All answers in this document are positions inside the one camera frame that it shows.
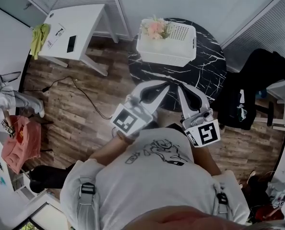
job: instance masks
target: black marble table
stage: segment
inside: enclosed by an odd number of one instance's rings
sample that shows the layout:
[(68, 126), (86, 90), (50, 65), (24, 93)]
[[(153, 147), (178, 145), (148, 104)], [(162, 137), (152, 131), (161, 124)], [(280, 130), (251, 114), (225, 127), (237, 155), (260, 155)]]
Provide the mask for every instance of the black marble table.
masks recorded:
[(171, 82), (170, 90), (161, 104), (162, 108), (169, 111), (181, 112), (177, 94), (177, 86), (180, 83), (187, 83), (198, 88), (206, 94), (211, 103), (218, 96), (226, 78), (226, 58), (221, 47), (207, 30), (194, 22), (178, 18), (166, 20), (195, 27), (197, 35), (196, 58), (184, 67), (144, 62), (136, 50), (136, 36), (128, 52), (130, 74), (133, 81), (135, 84), (148, 80)]

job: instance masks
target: black phone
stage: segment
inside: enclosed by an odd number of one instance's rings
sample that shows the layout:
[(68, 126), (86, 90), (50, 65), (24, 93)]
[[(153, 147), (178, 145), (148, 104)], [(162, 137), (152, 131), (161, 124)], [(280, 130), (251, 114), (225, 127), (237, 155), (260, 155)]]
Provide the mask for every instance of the black phone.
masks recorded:
[(74, 45), (75, 45), (75, 39), (76, 39), (76, 36), (71, 36), (71, 37), (69, 38), (67, 53), (73, 52), (73, 50), (74, 50)]

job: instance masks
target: graphic print on shirt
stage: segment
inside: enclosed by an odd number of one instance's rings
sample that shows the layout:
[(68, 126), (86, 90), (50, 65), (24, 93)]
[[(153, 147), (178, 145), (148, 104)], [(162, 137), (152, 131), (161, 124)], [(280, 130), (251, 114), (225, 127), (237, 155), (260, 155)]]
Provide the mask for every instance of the graphic print on shirt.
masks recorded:
[[(133, 153), (126, 161), (126, 164), (134, 163), (140, 156), (140, 152)], [(171, 141), (164, 140), (154, 140), (152, 143), (147, 144), (143, 148), (143, 155), (148, 157), (155, 154), (160, 157), (163, 162), (182, 166), (186, 159), (182, 158), (179, 153), (179, 146), (173, 144)]]

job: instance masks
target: white plastic basket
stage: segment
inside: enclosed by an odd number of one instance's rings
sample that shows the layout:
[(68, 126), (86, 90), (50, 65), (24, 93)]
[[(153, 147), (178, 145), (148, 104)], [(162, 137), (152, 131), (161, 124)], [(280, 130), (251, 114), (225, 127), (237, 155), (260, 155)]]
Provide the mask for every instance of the white plastic basket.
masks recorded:
[[(144, 19), (148, 25), (153, 20)], [(139, 31), (136, 49), (142, 60), (177, 67), (183, 67), (196, 58), (196, 29), (191, 25), (170, 22), (167, 25), (170, 34), (166, 39), (151, 39)]]

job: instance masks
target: yellow cloth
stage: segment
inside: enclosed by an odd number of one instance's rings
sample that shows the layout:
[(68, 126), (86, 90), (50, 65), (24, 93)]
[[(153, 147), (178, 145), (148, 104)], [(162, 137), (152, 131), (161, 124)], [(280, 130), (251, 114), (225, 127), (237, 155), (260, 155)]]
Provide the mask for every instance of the yellow cloth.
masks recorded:
[(38, 53), (50, 32), (49, 24), (41, 24), (33, 29), (33, 40), (31, 43), (31, 53), (34, 59), (38, 59)]

